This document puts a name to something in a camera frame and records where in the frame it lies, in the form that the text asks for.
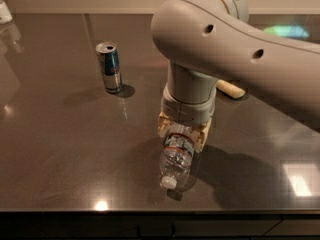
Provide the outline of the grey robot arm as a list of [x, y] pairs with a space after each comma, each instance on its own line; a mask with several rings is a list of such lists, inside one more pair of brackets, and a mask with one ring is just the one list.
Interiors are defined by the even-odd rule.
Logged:
[[167, 0], [153, 15], [151, 35], [169, 61], [160, 136], [187, 126], [201, 151], [220, 80], [319, 128], [320, 45], [250, 26], [246, 0]]

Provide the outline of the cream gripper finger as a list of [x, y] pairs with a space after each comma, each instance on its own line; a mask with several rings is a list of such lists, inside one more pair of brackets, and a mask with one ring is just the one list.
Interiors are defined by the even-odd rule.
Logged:
[[171, 128], [172, 123], [173, 121], [165, 115], [160, 115], [158, 117], [158, 135], [161, 138], [166, 136], [167, 132]]
[[194, 149], [197, 153], [200, 153], [206, 144], [210, 126], [211, 124], [207, 123], [192, 128], [191, 139], [194, 143]]

